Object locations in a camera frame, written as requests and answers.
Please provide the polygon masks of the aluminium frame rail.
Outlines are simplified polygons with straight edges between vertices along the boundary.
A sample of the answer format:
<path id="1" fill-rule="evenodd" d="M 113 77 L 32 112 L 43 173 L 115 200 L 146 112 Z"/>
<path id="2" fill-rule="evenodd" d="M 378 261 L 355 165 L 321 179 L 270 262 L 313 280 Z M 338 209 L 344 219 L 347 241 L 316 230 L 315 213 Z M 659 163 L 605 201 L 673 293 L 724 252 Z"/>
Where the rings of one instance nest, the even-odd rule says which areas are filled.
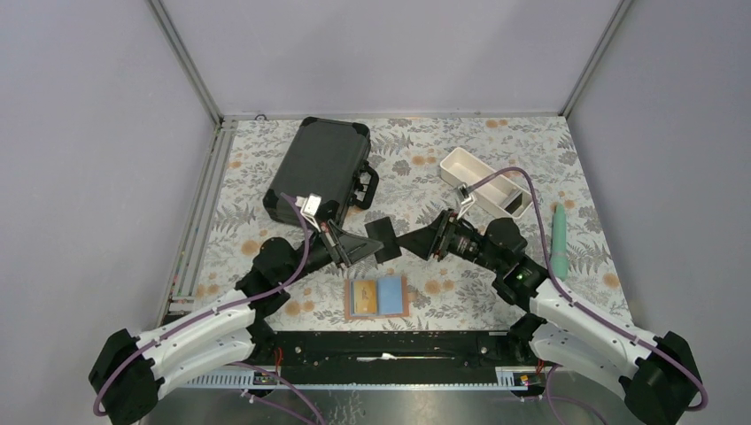
<path id="1" fill-rule="evenodd" d="M 159 312 L 159 323 L 164 324 L 192 312 L 205 247 L 221 192 L 225 162 L 230 153 L 237 122 L 224 118 L 224 113 L 213 99 L 166 3 L 150 1 L 148 5 L 213 126 L 200 168 L 197 189 L 189 208 L 189 217 L 178 245 L 172 277 Z"/>

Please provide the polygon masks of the black credit card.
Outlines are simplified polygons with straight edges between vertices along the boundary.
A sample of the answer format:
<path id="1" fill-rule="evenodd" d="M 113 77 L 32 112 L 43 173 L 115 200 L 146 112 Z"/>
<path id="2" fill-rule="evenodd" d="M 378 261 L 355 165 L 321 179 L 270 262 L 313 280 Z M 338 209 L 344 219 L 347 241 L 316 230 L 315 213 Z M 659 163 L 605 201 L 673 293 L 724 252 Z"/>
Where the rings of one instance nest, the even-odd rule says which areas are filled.
<path id="1" fill-rule="evenodd" d="M 370 239 L 374 239 L 383 245 L 374 254 L 377 264 L 384 264 L 402 255 L 390 217 L 370 221 L 365 225 L 365 229 Z"/>

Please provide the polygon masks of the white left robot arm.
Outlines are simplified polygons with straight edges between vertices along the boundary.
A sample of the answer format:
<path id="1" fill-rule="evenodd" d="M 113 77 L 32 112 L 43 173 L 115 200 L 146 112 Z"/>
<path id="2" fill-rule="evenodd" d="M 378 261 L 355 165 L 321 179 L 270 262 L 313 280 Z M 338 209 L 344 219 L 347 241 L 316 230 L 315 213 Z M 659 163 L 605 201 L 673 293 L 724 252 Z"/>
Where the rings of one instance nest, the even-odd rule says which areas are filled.
<path id="1" fill-rule="evenodd" d="M 276 333 L 266 318 L 289 300 L 288 286 L 328 264 L 351 266 L 382 248 L 332 221 L 298 248 L 281 237 L 266 240 L 251 271 L 209 306 L 138 336 L 121 329 L 108 337 L 89 373 L 95 415 L 134 424 L 171 390 L 205 372 L 246 359 L 267 362 Z"/>

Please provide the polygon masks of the floral patterned table mat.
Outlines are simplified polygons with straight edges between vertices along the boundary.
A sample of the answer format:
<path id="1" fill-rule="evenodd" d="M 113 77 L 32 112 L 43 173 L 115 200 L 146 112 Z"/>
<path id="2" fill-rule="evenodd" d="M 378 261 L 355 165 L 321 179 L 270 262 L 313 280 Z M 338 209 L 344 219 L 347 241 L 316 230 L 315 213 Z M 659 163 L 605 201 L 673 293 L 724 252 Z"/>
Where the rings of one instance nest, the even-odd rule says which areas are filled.
<path id="1" fill-rule="evenodd" d="M 423 227 L 456 206 L 455 190 L 440 176 L 440 162 L 462 148 L 492 170 L 507 169 L 519 184 L 532 180 L 543 222 L 534 213 L 518 221 L 528 254 L 542 258 L 541 233 L 556 207 L 567 216 L 569 274 L 578 296 L 624 321 L 629 306 L 616 273 L 567 122 L 560 117 L 505 119 L 374 119 L 369 162 L 380 183 L 367 210 L 351 208 L 346 230 L 389 217 L 397 234 Z M 243 121 L 235 132 L 212 230 L 195 289 L 202 307 L 231 290 L 250 269 L 267 239 L 298 245 L 299 228 L 271 220 L 262 198 L 298 130 L 295 120 Z M 345 283 L 388 274 L 406 278 L 406 317 L 349 321 Z M 455 257 L 424 261 L 409 252 L 384 264 L 373 259 L 340 269 L 328 266 L 290 286 L 290 299 L 268 318 L 276 330 L 494 330 L 507 328 L 521 311 L 492 289 L 493 274 Z"/>

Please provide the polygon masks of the black hard carrying case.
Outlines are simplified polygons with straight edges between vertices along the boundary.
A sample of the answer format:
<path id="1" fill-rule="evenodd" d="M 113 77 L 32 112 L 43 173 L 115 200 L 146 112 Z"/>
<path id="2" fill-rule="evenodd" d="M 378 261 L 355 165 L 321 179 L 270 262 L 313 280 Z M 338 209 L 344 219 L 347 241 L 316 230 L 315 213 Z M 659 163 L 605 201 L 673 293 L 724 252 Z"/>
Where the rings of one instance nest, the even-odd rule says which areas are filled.
<path id="1" fill-rule="evenodd" d="M 379 183 L 368 162 L 371 146 L 370 129 L 362 123 L 303 119 L 262 200 L 270 219 L 299 225 L 283 194 L 320 196 L 316 217 L 339 226 L 350 207 L 369 209 Z"/>

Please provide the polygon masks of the black card in tray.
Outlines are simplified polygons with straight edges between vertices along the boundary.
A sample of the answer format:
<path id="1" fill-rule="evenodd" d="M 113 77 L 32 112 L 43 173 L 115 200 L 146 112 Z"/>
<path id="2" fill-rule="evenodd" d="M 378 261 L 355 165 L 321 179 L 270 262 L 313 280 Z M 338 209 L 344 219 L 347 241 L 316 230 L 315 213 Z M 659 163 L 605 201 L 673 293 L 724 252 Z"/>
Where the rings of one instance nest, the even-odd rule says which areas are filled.
<path id="1" fill-rule="evenodd" d="M 502 207 L 506 213 L 514 214 L 522 204 L 523 204 L 523 194 L 517 193 L 513 196 L 510 196 L 508 199 L 506 199 Z"/>

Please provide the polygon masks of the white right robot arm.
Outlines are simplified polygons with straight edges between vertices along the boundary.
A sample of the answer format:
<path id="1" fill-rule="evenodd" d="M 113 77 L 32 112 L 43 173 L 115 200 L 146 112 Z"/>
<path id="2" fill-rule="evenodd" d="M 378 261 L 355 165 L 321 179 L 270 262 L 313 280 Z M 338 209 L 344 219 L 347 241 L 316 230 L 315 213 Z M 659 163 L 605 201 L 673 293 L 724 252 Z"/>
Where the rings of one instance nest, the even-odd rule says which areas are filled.
<path id="1" fill-rule="evenodd" d="M 495 219 L 480 234 L 453 210 L 428 226 L 397 237 L 399 247 L 422 259 L 449 254 L 495 274 L 493 288 L 525 315 L 512 329 L 507 350 L 516 363 L 539 358 L 570 369 L 612 391 L 645 424 L 675 424 L 701 410 L 708 393 L 689 344 L 607 315 L 576 296 L 530 258 L 527 241 L 508 218 Z"/>

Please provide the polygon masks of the mint green cylindrical tube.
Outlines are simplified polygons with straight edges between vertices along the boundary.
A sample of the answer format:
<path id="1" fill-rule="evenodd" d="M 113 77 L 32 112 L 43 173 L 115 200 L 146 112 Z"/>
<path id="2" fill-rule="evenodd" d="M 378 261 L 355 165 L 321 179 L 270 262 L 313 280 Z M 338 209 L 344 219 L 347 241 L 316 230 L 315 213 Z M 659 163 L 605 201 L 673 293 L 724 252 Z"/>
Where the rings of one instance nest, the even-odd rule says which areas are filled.
<path id="1" fill-rule="evenodd" d="M 563 205 L 555 206 L 551 240 L 550 262 L 555 277 L 565 281 L 569 274 L 568 258 L 568 221 L 567 214 Z"/>

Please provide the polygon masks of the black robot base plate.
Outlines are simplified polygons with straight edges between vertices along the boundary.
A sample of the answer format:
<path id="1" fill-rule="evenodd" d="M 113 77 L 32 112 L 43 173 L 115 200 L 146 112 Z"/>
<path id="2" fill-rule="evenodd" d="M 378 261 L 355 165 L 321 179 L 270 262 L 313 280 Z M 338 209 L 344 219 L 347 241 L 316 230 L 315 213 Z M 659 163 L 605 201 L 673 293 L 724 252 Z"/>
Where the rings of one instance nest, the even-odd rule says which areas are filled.
<path id="1" fill-rule="evenodd" d="M 552 365 L 539 359 L 517 330 L 277 331 L 263 320 L 224 336 L 213 334 L 182 355 L 158 360 L 152 350 L 150 360 L 161 384 L 184 383 L 233 362 L 278 374 L 289 367 L 341 377 L 375 372 L 426 375 L 440 367 L 529 367 L 539 373 Z"/>

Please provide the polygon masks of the gold credit card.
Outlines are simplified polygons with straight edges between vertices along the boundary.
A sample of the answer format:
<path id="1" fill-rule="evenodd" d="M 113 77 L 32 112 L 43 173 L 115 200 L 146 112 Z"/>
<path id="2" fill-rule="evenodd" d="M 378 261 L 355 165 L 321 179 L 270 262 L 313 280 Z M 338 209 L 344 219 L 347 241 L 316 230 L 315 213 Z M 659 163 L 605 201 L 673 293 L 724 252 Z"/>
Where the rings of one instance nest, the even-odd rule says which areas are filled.
<path id="1" fill-rule="evenodd" d="M 352 283 L 352 312 L 355 315 L 376 314 L 378 295 L 376 281 L 356 281 Z"/>

